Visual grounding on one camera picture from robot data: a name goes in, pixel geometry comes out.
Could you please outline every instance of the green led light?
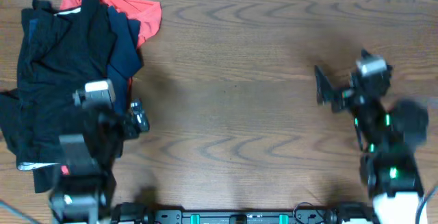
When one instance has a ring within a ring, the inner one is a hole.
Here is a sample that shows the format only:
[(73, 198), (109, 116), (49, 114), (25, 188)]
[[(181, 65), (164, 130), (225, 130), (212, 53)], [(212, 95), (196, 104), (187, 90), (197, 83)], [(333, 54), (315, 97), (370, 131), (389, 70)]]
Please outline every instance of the green led light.
[(390, 170), (389, 170), (389, 176), (392, 179), (397, 178), (398, 177), (398, 169), (395, 168), (395, 167), (391, 167)]
[(387, 115), (385, 116), (385, 122), (386, 122), (386, 126), (391, 125), (391, 117), (390, 117), (389, 114), (387, 114)]

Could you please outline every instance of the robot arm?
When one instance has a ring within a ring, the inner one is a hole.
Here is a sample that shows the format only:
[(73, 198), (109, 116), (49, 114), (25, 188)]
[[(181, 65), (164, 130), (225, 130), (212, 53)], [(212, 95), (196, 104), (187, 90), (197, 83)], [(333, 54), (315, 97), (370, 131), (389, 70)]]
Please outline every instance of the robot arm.
[[(417, 146), (426, 141), (428, 113), (416, 102), (403, 100), (386, 111), (379, 99), (390, 86), (392, 67), (376, 55), (362, 51), (350, 84), (334, 89), (315, 67), (317, 100), (331, 103), (334, 113), (348, 110), (355, 121), (361, 156), (361, 179), (368, 188), (381, 224), (413, 224), (424, 190), (415, 163)], [(367, 141), (363, 149), (361, 137)], [(426, 208), (421, 224), (427, 223)]]

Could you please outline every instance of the wood grain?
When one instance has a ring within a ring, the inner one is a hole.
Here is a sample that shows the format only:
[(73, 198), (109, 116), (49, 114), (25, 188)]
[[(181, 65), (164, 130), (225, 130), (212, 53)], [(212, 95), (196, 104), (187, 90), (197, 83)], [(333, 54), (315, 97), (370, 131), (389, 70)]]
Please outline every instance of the wood grain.
[[(152, 130), (125, 143), (115, 202), (151, 187), (158, 203), (186, 209), (367, 201), (351, 118), (316, 105), (313, 78), (319, 64), (346, 80), (362, 47), (395, 66), (385, 105), (428, 106), (428, 144), (416, 157), (425, 189), (438, 181), (438, 0), (156, 1), (162, 26), (142, 46), (133, 84)], [(1, 4), (0, 88), (16, 85), (30, 4)], [(47, 196), (33, 193), (4, 142), (0, 178), (3, 200), (48, 222)], [(438, 199), (428, 216), (438, 223)], [(3, 210), (0, 219), (19, 222)]]

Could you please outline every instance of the white robot part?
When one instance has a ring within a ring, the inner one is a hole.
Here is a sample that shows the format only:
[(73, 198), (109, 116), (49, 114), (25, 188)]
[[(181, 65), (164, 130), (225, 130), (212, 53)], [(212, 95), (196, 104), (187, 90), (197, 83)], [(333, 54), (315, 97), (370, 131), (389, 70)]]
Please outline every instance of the white robot part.
[[(375, 196), (372, 200), (374, 212), (381, 224), (414, 224), (421, 198), (416, 192), (397, 192), (395, 197), (387, 194)], [(424, 206), (420, 224), (427, 224), (426, 206)]]
[(109, 98), (111, 102), (115, 102), (116, 100), (116, 94), (114, 92), (114, 87), (112, 85), (112, 82), (110, 79), (95, 81), (95, 82), (88, 82), (85, 85), (85, 92), (86, 93), (107, 93), (109, 95)]
[(366, 59), (357, 60), (356, 65), (360, 70), (362, 77), (367, 77), (387, 70), (385, 59), (379, 55), (373, 55)]
[(342, 224), (372, 224), (372, 221), (365, 219), (350, 219), (349, 221), (342, 221)]

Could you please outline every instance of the pile of clothes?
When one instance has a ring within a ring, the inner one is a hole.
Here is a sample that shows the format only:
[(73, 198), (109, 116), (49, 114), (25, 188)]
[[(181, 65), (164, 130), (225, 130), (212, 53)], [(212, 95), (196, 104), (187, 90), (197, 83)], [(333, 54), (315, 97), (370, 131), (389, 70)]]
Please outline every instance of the pile of clothes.
[(53, 185), (62, 162), (59, 135), (75, 110), (72, 94), (87, 82), (108, 78), (114, 110), (127, 111), (131, 78), (142, 67), (137, 53), (159, 29), (159, 2), (62, 0), (56, 11), (33, 0), (21, 12), (24, 38), (17, 89), (0, 93), (0, 128), (18, 170), (32, 170), (35, 192)]

